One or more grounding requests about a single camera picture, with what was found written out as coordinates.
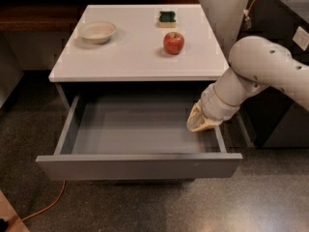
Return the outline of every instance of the gray floor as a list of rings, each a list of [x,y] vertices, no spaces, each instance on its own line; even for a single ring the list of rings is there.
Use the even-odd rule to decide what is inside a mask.
[[[0,189],[23,218],[58,195],[35,164],[51,155],[66,111],[46,73],[27,73],[0,115]],[[230,179],[68,182],[59,203],[26,221],[37,231],[309,231],[309,150],[247,148],[236,118],[222,126],[243,161]]]

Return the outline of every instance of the open drawer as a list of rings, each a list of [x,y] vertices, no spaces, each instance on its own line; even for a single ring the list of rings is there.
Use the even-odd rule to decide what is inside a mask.
[[[38,157],[39,166],[52,180],[231,177],[241,154],[226,152],[220,128],[186,128],[203,88],[156,85],[76,96],[54,155]]]

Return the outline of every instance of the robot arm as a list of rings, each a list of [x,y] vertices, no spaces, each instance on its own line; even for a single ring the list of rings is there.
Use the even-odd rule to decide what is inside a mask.
[[[190,131],[204,131],[231,119],[246,99],[268,86],[309,110],[309,67],[293,59],[285,47],[246,37],[232,47],[229,61],[231,68],[194,104],[187,121]]]

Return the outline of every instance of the sponge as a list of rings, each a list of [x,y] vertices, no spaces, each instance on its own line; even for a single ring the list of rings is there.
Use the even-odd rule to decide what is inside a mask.
[[[158,19],[159,27],[174,28],[176,27],[175,12],[160,12]]]

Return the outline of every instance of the white bowl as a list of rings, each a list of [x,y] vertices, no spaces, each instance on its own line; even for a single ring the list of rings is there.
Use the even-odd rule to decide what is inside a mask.
[[[92,44],[104,44],[116,32],[116,26],[107,21],[96,21],[82,25],[78,35]]]

